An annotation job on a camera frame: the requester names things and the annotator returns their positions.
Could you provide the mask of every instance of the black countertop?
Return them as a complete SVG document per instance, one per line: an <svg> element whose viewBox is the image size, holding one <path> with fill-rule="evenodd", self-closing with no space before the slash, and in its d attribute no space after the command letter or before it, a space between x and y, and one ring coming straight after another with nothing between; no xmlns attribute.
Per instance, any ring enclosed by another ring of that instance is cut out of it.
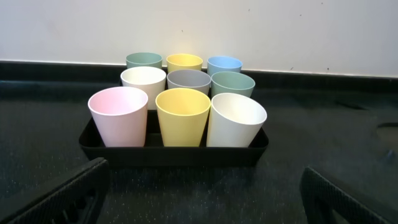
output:
<svg viewBox="0 0 398 224"><path fill-rule="evenodd" d="M0 81L0 199L88 161L88 98L115 83ZM398 210L398 95L255 90L270 144L256 167L111 171L98 223L306 223L304 167Z"/></svg>

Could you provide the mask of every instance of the speckled countertop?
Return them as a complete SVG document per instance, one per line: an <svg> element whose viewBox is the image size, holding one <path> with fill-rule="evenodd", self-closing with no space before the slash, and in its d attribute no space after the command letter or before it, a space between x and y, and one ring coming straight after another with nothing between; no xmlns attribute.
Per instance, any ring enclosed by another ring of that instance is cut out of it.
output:
<svg viewBox="0 0 398 224"><path fill-rule="evenodd" d="M78 145L86 102L114 85L0 82L0 199L88 160ZM398 121L398 95L255 90L253 98L268 112L270 140L257 167L113 170L98 223L306 223L307 165L398 209L397 148L376 130Z"/></svg>

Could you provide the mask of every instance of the wall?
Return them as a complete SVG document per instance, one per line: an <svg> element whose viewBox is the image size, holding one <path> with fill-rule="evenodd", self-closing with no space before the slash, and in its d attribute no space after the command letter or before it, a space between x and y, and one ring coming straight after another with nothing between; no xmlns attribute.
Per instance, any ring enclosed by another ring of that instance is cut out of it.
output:
<svg viewBox="0 0 398 224"><path fill-rule="evenodd" d="M132 52L186 52L237 57L243 69L394 76L397 8L396 0L0 0L0 60L122 64Z"/></svg>

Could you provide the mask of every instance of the empty cup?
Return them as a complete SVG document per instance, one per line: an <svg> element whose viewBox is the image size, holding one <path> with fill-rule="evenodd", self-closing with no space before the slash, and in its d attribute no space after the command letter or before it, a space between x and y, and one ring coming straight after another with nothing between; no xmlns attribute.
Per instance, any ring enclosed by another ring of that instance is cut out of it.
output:
<svg viewBox="0 0 398 224"><path fill-rule="evenodd" d="M169 73L180 69L201 70L201 65L203 63L200 57L191 54L170 55L167 57L166 61L167 71Z"/></svg>
<svg viewBox="0 0 398 224"><path fill-rule="evenodd" d="M127 68L148 66L155 68L162 68L162 56L149 53L149 52L139 52L128 55L126 57Z"/></svg>
<svg viewBox="0 0 398 224"><path fill-rule="evenodd" d="M120 75L123 86L136 87L148 95L148 110L156 110L156 96L164 91L166 73L154 67L134 67Z"/></svg>
<svg viewBox="0 0 398 224"><path fill-rule="evenodd" d="M198 70L177 70L167 75L167 86L169 89L191 88L207 95L210 83L210 76Z"/></svg>
<svg viewBox="0 0 398 224"><path fill-rule="evenodd" d="M256 82L238 72L217 72L211 76L211 97L220 93L237 93L251 96Z"/></svg>
<svg viewBox="0 0 398 224"><path fill-rule="evenodd" d="M221 93L211 100L208 147L248 147L267 112L256 101L235 93Z"/></svg>
<svg viewBox="0 0 398 224"><path fill-rule="evenodd" d="M199 146L211 105L205 94L174 88L159 94L156 105L164 146Z"/></svg>
<svg viewBox="0 0 398 224"><path fill-rule="evenodd" d="M232 57L215 56L207 60L207 74L212 76L217 72L241 72L243 63Z"/></svg>
<svg viewBox="0 0 398 224"><path fill-rule="evenodd" d="M147 127L147 94L114 87L95 93L88 107L106 147L142 147Z"/></svg>

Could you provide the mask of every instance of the black tray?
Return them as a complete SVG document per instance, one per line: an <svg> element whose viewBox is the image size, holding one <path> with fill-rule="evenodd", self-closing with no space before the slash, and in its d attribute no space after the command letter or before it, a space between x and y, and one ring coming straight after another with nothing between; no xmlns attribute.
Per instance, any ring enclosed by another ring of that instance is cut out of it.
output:
<svg viewBox="0 0 398 224"><path fill-rule="evenodd" d="M89 159L103 157L111 167L254 166L268 145L261 128L249 147L206 147L207 125L199 147L164 147L156 110L148 111L144 147L105 147L93 118L80 138Z"/></svg>

